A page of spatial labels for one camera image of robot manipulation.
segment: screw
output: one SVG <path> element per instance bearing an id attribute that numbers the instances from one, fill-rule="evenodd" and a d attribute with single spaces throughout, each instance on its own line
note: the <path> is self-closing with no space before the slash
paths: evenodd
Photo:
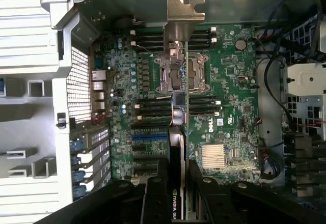
<path id="1" fill-rule="evenodd" d="M 129 185 L 128 183 L 123 183 L 119 187 L 123 188 L 123 187 L 127 187 L 128 185 Z"/>
<path id="2" fill-rule="evenodd" d="M 212 182 L 212 180 L 210 178 L 205 177 L 203 178 L 203 182 L 210 183 Z"/>
<path id="3" fill-rule="evenodd" d="M 153 182 L 160 182 L 162 180 L 161 177 L 155 177 L 152 181 Z"/>
<path id="4" fill-rule="evenodd" d="M 239 183 L 238 184 L 238 187 L 239 188 L 247 188 L 247 185 L 245 185 L 244 183 Z"/>

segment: capacitor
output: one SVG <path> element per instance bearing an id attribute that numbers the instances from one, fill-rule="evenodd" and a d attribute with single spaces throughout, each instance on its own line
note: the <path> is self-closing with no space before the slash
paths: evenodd
<path id="1" fill-rule="evenodd" d="M 245 41 L 245 39 L 239 38 L 238 40 L 236 40 L 234 46 L 237 50 L 243 51 L 247 47 L 247 42 Z"/>
<path id="2" fill-rule="evenodd" d="M 231 137 L 231 134 L 229 132 L 225 132 L 224 133 L 224 136 L 225 136 L 225 138 L 230 138 Z"/>

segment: white plastic part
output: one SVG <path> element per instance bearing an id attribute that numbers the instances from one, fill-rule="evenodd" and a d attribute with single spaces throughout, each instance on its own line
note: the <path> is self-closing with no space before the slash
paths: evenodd
<path id="1" fill-rule="evenodd" d="M 30 97 L 52 97 L 52 82 L 50 80 L 28 80 L 27 91 Z"/>
<path id="2" fill-rule="evenodd" d="M 32 174 L 30 165 L 19 165 L 8 170 L 9 177 L 28 177 Z"/>
<path id="3" fill-rule="evenodd" d="M 7 151 L 7 159 L 26 159 L 36 153 L 36 148 L 17 148 Z"/>
<path id="4" fill-rule="evenodd" d="M 44 157 L 32 163 L 32 177 L 48 178 L 57 172 L 57 162 L 55 157 Z"/>

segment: blue pcie slot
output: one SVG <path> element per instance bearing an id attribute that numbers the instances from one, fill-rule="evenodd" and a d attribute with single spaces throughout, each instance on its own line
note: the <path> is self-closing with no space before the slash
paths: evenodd
<path id="1" fill-rule="evenodd" d="M 141 134 L 141 135 L 132 135 L 132 141 L 147 141 L 147 140 L 165 140 L 168 139 L 166 134 Z"/>

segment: label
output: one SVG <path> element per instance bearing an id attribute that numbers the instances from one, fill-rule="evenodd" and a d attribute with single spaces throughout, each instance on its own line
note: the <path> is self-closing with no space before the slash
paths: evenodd
<path id="1" fill-rule="evenodd" d="M 172 212 L 172 217 L 174 220 L 177 219 L 177 195 L 178 195 L 178 191 L 176 189 L 173 189 L 172 191 L 172 195 L 173 195 L 173 212 Z"/>
<path id="2" fill-rule="evenodd" d="M 232 125 L 233 124 L 233 117 L 232 115 L 230 115 L 230 117 L 228 118 L 228 124 Z"/>
<path id="3" fill-rule="evenodd" d="M 224 125 L 223 118 L 217 119 L 217 124 L 218 126 L 223 126 Z"/>
<path id="4" fill-rule="evenodd" d="M 208 119 L 208 132 L 214 132 L 213 118 Z"/>

